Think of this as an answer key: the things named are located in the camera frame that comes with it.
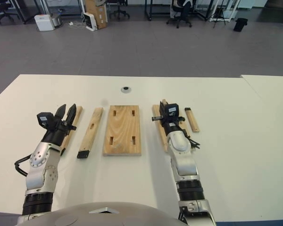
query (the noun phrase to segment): office chair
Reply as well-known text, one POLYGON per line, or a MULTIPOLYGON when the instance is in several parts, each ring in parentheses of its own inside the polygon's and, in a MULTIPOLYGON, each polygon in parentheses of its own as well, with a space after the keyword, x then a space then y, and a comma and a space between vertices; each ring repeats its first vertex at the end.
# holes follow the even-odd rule
POLYGON ((180 13, 180 16, 175 16, 174 18, 169 18, 166 24, 169 24, 171 21, 176 21, 176 28, 179 28, 180 21, 185 21, 186 24, 189 24, 189 27, 192 27, 191 22, 188 19, 188 14, 190 11, 194 10, 194 6, 196 3, 196 0, 192 0, 193 5, 191 5, 191 2, 188 1, 185 3, 185 0, 172 0, 171 8, 174 12, 180 13))
POLYGON ((16 13, 7 13, 6 10, 8 10, 8 8, 12 7, 12 4, 10 3, 6 3, 8 0, 0 0, 0 24, 1 24, 1 19, 5 16, 7 16, 12 22, 14 21, 14 19, 11 17, 11 15, 15 15, 18 17, 18 19, 20 19, 19 15, 16 13))
POLYGON ((110 13, 109 14, 109 18, 111 18, 111 15, 113 14, 114 17, 117 16, 117 19, 120 20, 120 14, 123 14, 124 16, 127 16, 128 19, 130 19, 130 15, 124 11, 124 10, 121 10, 120 9, 120 6, 123 5, 123 6, 128 6, 128 1, 127 0, 108 0, 107 1, 108 3, 116 3, 117 4, 117 10, 115 10, 114 12, 110 13))

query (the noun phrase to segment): silver arm segment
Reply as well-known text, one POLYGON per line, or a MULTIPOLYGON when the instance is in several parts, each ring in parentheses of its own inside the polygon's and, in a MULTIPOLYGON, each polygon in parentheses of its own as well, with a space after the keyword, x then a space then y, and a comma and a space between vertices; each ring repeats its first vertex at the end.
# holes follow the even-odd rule
MULTIPOLYGON (((29 159, 30 169, 26 176, 26 192, 37 195, 54 193, 58 181, 58 162, 60 160, 61 148, 57 145, 40 142, 29 159)), ((47 212, 24 214, 18 218, 21 224, 30 219, 44 215, 47 212)))
MULTIPOLYGON (((192 151, 195 148, 191 149, 191 144, 184 133, 182 131, 170 132, 167 136, 167 143, 167 150, 171 156, 171 166, 178 192, 182 191, 180 187, 181 182, 192 183, 195 181, 200 184, 200 176, 192 155, 192 151)), ((203 199, 198 200, 186 200, 185 198, 185 200, 180 200, 178 204, 189 225, 194 225, 195 221, 202 221, 207 223, 206 225, 208 226, 216 226, 209 202, 204 199, 204 196, 203 199)))

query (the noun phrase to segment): wooden board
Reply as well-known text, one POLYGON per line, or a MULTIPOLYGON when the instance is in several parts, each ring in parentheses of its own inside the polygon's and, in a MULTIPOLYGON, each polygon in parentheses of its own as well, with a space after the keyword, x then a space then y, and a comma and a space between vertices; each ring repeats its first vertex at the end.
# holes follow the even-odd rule
MULTIPOLYGON (((152 106, 152 112, 153 112, 153 116, 160 116, 159 105, 153 105, 152 106)), ((158 129, 158 132, 159 132, 159 136, 160 136, 160 139, 161 139, 162 146, 163 146, 165 152, 167 152, 168 144, 167 144, 167 140, 166 140, 165 130, 161 126, 160 121, 155 121, 155 123, 156 123, 157 129, 158 129)), ((186 123, 184 121, 180 121, 179 125, 180 125, 180 128, 185 129, 185 131, 187 132, 188 136, 190 136, 190 133, 189 133, 189 131, 187 129, 186 123)))
MULTIPOLYGON (((82 110, 83 110, 83 107, 82 106, 78 106, 76 107, 76 114, 75 114, 75 119, 72 123, 73 126, 76 126, 77 125, 77 122, 79 121, 80 119, 80 116, 81 116, 81 113, 82 113, 82 110)), ((61 155, 64 153, 64 151, 66 150, 68 144, 69 144, 69 141, 71 139, 71 136, 73 135, 73 133, 75 132, 75 130, 71 130, 70 133, 64 138, 63 140, 63 143, 61 145, 61 155)))
POLYGON ((104 109, 102 107, 98 107, 94 109, 85 136, 82 140, 80 151, 91 151, 94 138, 96 136, 96 133, 100 125, 100 119, 102 117, 103 110, 104 109))
POLYGON ((138 106, 110 106, 103 155, 141 155, 138 106))
POLYGON ((198 124, 196 122, 196 119, 194 117, 194 114, 193 114, 192 110, 189 107, 186 107, 184 110, 185 110, 185 113, 186 113, 187 118, 189 120, 189 123, 190 123, 192 131, 194 133, 200 132, 199 126, 198 126, 198 124))

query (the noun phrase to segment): metal grommet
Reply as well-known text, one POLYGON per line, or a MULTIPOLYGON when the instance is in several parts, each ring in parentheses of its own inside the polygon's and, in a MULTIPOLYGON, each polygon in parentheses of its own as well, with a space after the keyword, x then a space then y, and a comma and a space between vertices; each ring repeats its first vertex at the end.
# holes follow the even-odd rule
POLYGON ((131 92, 131 88, 129 86, 124 86, 121 88, 121 91, 123 93, 130 93, 131 92))

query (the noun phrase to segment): robotic arm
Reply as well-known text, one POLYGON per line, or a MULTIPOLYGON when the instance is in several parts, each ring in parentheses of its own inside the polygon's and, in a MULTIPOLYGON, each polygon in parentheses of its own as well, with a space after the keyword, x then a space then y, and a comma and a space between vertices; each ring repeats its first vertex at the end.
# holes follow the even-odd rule
POLYGON ((86 203, 51 212, 58 179, 60 146, 70 130, 76 129, 72 126, 76 106, 69 109, 67 119, 62 121, 65 109, 66 105, 61 106, 54 116, 52 113, 37 115, 39 124, 47 131, 31 155, 15 162, 16 170, 26 176, 27 187, 22 216, 18 218, 17 225, 134 226, 137 223, 148 226, 184 226, 198 225, 199 222, 201 225, 216 226, 192 156, 192 151, 199 148, 199 144, 180 128, 179 121, 184 121, 184 118, 179 116, 178 105, 162 102, 161 116, 153 117, 152 120, 160 120, 167 136, 168 153, 180 198, 178 220, 158 209, 127 202, 86 203), (28 159, 30 169, 26 173, 20 169, 19 164, 28 159))
POLYGON ((159 112, 160 116, 153 117, 152 120, 160 120, 166 133, 167 150, 171 156, 171 166, 180 199, 178 219, 192 225, 197 218, 209 222, 208 225, 216 226, 209 202, 204 197, 192 155, 192 151, 199 148, 199 144, 191 140, 186 131, 180 128, 179 121, 184 121, 184 118, 179 116, 177 104, 160 102, 159 112))
POLYGON ((39 125, 47 131, 35 151, 15 162, 16 170, 26 176, 25 201, 22 216, 18 224, 51 211, 52 197, 58 180, 58 162, 64 137, 70 130, 76 130, 72 122, 76 114, 76 106, 68 110, 67 118, 62 121, 66 105, 62 105, 55 115, 40 113, 37 115, 39 125), (26 173, 19 164, 29 159, 30 169, 26 173))

